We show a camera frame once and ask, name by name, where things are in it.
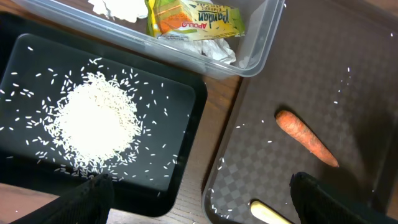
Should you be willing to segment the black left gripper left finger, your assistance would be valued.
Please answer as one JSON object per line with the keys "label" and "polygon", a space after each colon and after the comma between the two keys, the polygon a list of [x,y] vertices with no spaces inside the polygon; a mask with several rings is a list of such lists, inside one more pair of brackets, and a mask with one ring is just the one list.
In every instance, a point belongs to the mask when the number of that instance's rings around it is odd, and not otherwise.
{"label": "black left gripper left finger", "polygon": [[12,224],[105,224],[113,202],[112,178],[100,174]]}

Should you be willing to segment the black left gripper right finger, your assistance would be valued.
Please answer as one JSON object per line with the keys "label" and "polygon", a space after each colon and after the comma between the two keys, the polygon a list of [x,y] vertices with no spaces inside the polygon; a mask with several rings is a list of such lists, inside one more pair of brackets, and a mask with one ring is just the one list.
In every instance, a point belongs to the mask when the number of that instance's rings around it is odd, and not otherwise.
{"label": "black left gripper right finger", "polygon": [[397,220],[346,198],[305,172],[294,174],[289,186],[301,223],[397,224]]}

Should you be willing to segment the cream plastic spoon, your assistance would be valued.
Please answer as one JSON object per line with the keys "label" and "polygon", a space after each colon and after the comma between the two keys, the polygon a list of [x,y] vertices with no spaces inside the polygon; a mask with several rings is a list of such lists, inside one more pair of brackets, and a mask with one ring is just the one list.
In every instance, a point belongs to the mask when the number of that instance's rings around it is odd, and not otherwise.
{"label": "cream plastic spoon", "polygon": [[288,219],[260,201],[253,201],[250,205],[253,216],[267,224],[292,224]]}

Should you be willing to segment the pile of white rice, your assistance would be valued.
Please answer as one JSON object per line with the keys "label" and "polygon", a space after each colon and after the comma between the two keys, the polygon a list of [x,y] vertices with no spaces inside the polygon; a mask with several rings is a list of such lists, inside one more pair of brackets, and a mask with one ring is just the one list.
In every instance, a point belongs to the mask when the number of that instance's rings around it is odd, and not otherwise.
{"label": "pile of white rice", "polygon": [[44,129],[77,168],[120,158],[142,132],[133,97],[117,79],[108,80],[101,72],[86,73],[83,83],[60,98],[54,111]]}

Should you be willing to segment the orange carrot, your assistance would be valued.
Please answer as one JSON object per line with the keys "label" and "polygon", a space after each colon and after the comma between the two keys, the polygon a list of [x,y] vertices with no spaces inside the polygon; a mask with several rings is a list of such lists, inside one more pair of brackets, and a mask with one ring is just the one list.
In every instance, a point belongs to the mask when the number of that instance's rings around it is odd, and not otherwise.
{"label": "orange carrot", "polygon": [[289,111],[282,110],[276,114],[275,120],[283,131],[308,149],[319,160],[332,167],[340,166],[333,154],[299,117]]}

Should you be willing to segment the yellow green snack wrapper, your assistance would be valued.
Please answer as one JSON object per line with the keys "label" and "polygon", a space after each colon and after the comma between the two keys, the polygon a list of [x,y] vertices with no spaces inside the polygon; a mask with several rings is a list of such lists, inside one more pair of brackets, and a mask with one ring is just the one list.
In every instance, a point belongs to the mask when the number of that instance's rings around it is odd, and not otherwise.
{"label": "yellow green snack wrapper", "polygon": [[148,33],[164,40],[193,42],[245,35],[237,8],[191,0],[147,0]]}

